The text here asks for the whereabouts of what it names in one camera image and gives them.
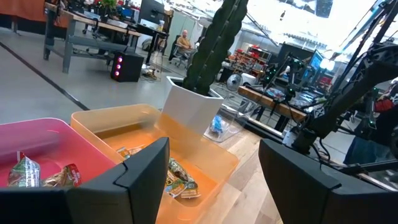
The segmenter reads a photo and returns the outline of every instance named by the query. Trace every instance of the gray floor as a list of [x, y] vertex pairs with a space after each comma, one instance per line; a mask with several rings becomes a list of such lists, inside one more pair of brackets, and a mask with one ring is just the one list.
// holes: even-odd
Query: gray floor
[[[62, 59], [50, 55], [50, 60], [42, 58], [44, 37], [42, 35], [0, 29], [0, 42], [7, 45], [28, 63], [39, 69], [44, 75], [64, 88], [74, 98], [81, 101], [89, 109], [109, 108], [114, 106], [147, 103], [156, 108], [163, 107], [164, 81], [168, 75], [183, 77], [185, 70], [169, 64], [166, 58], [159, 55], [152, 61], [166, 68], [156, 75], [159, 82], [148, 82], [140, 79], [137, 83], [118, 83], [110, 79], [109, 67], [105, 61], [72, 57], [69, 74], [62, 73]], [[56, 40], [56, 48], [63, 48], [63, 41]], [[146, 56], [147, 52], [137, 50], [138, 54]], [[53, 117], [70, 122], [70, 115], [81, 109], [59, 93], [25, 65], [20, 63], [10, 53], [0, 47], [0, 123], [22, 121], [27, 119]], [[269, 111], [264, 112], [261, 121], [267, 123]], [[273, 115], [268, 125], [274, 127], [278, 120]], [[357, 124], [346, 123], [354, 128]], [[351, 144], [352, 136], [343, 133], [331, 133], [323, 143], [336, 161], [342, 161]]]

